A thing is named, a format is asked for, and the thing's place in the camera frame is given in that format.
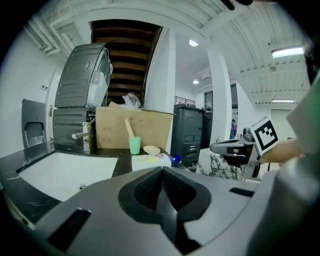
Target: sink drain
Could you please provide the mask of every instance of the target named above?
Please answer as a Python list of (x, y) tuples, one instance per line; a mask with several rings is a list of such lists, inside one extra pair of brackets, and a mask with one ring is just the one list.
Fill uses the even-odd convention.
[(83, 184), (83, 185), (80, 185), (80, 186), (78, 187), (78, 189), (79, 189), (79, 190), (83, 190), (85, 187), (86, 187), (86, 185)]

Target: cardboard box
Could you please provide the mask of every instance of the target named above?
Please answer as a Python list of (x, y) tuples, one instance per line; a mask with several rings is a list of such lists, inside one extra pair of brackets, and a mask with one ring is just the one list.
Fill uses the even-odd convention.
[(135, 136), (141, 137), (140, 148), (167, 146), (172, 113), (146, 109), (97, 107), (96, 142), (100, 149), (129, 149), (125, 119), (130, 121)]

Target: fluorescent light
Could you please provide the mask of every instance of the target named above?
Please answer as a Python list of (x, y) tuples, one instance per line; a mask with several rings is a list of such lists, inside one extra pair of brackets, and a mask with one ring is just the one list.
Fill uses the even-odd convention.
[(191, 39), (190, 39), (190, 41), (189, 41), (189, 44), (190, 44), (191, 46), (198, 46), (198, 45), (199, 45), (197, 42), (195, 42), (195, 41), (193, 41), (193, 40), (191, 40)]
[(273, 99), (272, 102), (274, 103), (294, 103), (294, 99)]
[(273, 50), (271, 53), (272, 53), (272, 57), (275, 59), (275, 58), (284, 57), (284, 56), (304, 54), (305, 49), (302, 46), (290, 47), (290, 48)]

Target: ceiling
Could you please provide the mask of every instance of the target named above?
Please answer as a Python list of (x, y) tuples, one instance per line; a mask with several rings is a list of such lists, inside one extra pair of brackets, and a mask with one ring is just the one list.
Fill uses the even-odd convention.
[[(39, 17), (48, 29), (49, 24), (61, 20), (56, 29), (70, 39), (69, 49), (64, 50), (67, 56), (72, 44), (77, 46), (84, 42), (72, 14), (106, 5), (117, 8), (131, 5), (135, 9), (160, 13), (216, 44), (224, 55), (229, 76), (239, 82), (252, 103), (276, 109), (294, 108), (309, 90), (304, 57), (273, 59), (271, 51), (301, 46), (304, 34), (276, 3), (255, 2), (247, 7), (231, 1), (235, 5), (234, 11), (228, 10), (219, 0), (53, 0), (39, 11)], [(188, 35), (177, 32), (177, 74), (186, 81), (192, 81), (196, 76), (208, 77), (208, 44), (199, 41), (199, 46), (192, 47)], [(210, 83), (211, 79), (207, 78), (199, 87)], [(295, 103), (271, 103), (272, 99), (292, 99)]]

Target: wooden stick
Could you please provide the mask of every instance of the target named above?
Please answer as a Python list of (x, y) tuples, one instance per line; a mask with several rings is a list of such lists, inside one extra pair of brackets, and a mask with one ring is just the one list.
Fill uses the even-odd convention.
[(129, 134), (129, 138), (133, 139), (135, 137), (135, 134), (134, 134), (134, 131), (132, 130), (129, 120), (126, 118), (124, 119), (124, 122), (125, 122), (126, 130), (128, 131), (128, 134)]

